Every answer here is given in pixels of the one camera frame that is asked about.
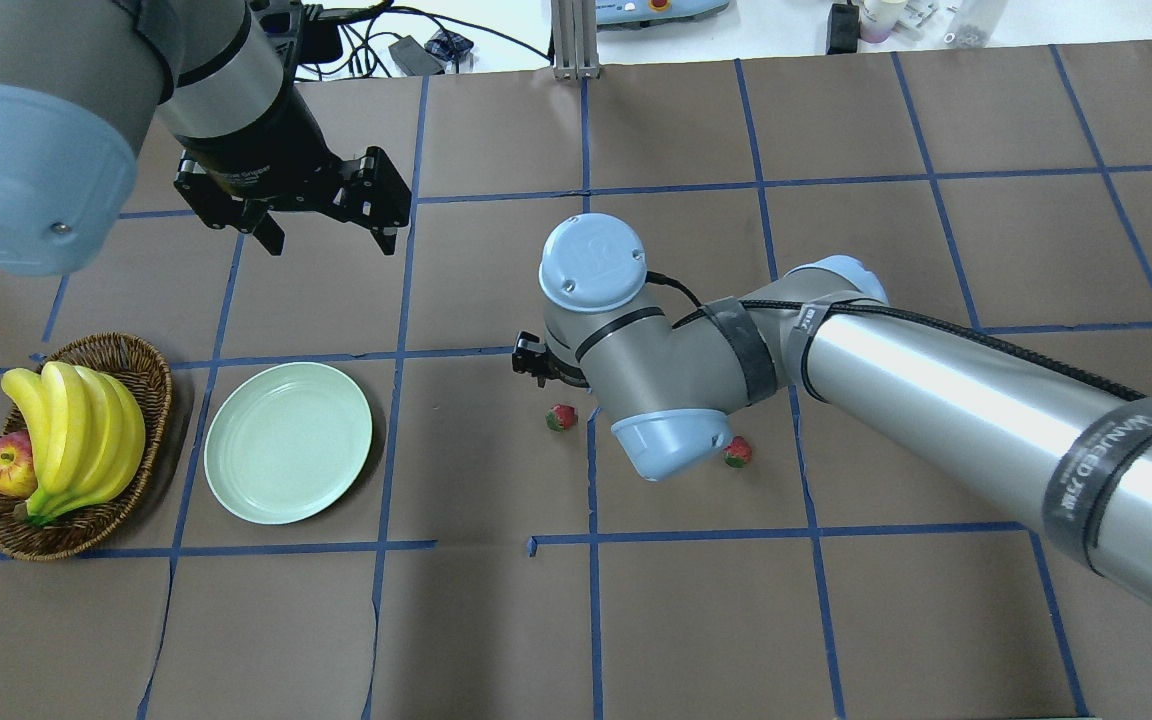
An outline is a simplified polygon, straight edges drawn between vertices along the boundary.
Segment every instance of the blue device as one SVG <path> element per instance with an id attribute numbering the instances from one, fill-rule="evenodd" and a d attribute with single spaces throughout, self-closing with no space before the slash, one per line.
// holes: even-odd
<path id="1" fill-rule="evenodd" d="M 730 0 L 601 0 L 594 6 L 594 22 L 601 29 L 653 26 L 707 18 L 728 3 Z"/>

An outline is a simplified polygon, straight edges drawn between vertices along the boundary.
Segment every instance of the gray strap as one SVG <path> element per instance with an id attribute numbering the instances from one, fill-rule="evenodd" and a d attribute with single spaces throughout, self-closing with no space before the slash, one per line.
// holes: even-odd
<path id="1" fill-rule="evenodd" d="M 162 65 L 162 94 L 159 103 L 170 99 L 180 63 L 184 61 L 184 28 L 170 0 L 109 0 L 124 13 L 132 15 L 136 35 L 154 52 Z"/>
<path id="2" fill-rule="evenodd" d="M 714 324 L 719 333 L 726 338 L 727 344 L 736 354 L 740 361 L 741 372 L 745 374 L 745 396 L 753 406 L 776 395 L 780 382 L 776 380 L 776 364 L 772 361 L 772 351 L 767 348 L 767 342 L 763 340 L 763 334 L 758 332 L 758 325 L 750 318 L 749 310 L 740 304 L 735 297 L 723 297 L 700 305 L 710 323 Z"/>
<path id="3" fill-rule="evenodd" d="M 829 306 L 856 300 L 872 300 L 872 297 L 861 291 L 844 290 L 832 291 L 829 295 L 818 297 L 818 300 L 804 302 L 803 309 L 799 310 L 799 314 L 794 320 L 794 327 L 785 336 L 785 365 L 790 373 L 790 382 L 805 389 L 808 395 L 817 397 L 820 402 L 828 402 L 828 400 L 820 397 L 820 393 L 814 391 L 812 381 L 808 378 L 808 348 L 812 347 L 812 338 L 824 324 L 824 319 L 829 313 Z"/>
<path id="4" fill-rule="evenodd" d="M 1043 530 L 1056 547 L 1092 568 L 1105 506 L 1132 462 L 1152 447 L 1152 397 L 1115 407 L 1075 439 L 1043 495 Z"/>

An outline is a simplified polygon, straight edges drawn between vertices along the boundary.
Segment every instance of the bunch of bananas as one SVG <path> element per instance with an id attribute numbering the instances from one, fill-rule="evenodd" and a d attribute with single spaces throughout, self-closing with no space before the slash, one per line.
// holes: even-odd
<path id="1" fill-rule="evenodd" d="M 123 492 L 145 454 L 145 416 L 118 379 L 52 361 L 41 373 L 15 367 L 3 392 L 24 416 L 33 442 L 38 488 L 29 523 L 46 525 L 79 507 Z"/>

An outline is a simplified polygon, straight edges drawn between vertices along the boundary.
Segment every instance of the fruit basket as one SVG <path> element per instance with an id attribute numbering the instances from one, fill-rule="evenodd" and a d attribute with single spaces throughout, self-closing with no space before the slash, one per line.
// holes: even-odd
<path id="1" fill-rule="evenodd" d="M 153 346 L 123 333 L 101 333 L 61 347 L 46 361 L 86 365 L 119 379 L 145 415 L 145 455 L 131 484 L 114 500 L 82 507 L 39 528 L 15 518 L 18 498 L 0 495 L 0 548 L 17 560 L 60 560 L 94 546 L 113 533 L 145 495 L 172 411 L 172 370 Z M 17 407 L 3 424 L 3 434 L 25 429 Z"/>

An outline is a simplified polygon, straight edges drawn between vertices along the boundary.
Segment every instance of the plate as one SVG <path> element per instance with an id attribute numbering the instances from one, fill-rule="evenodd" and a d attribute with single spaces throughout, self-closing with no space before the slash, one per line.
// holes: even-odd
<path id="1" fill-rule="evenodd" d="M 357 479 L 371 450 L 367 397 L 319 363 L 257 373 L 225 399 L 202 465 L 226 510 L 263 525 L 308 518 Z"/>

